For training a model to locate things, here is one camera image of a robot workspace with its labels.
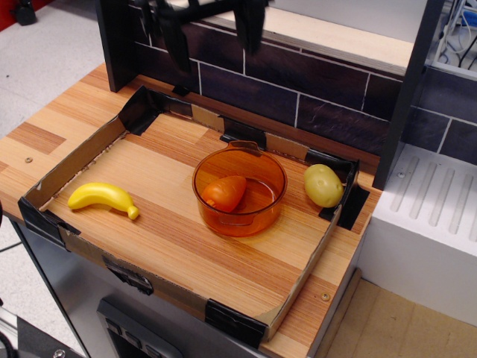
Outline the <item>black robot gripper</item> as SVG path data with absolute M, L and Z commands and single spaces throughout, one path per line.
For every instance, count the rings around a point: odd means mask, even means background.
M 157 23 L 162 32 L 165 47 L 181 71 L 192 70 L 189 47 L 182 25 L 233 12 L 236 31 L 241 47 L 254 55 L 262 42 L 265 9 L 269 1 L 187 1 L 185 7 L 174 7 L 168 1 L 140 1 L 143 19 L 147 24 Z

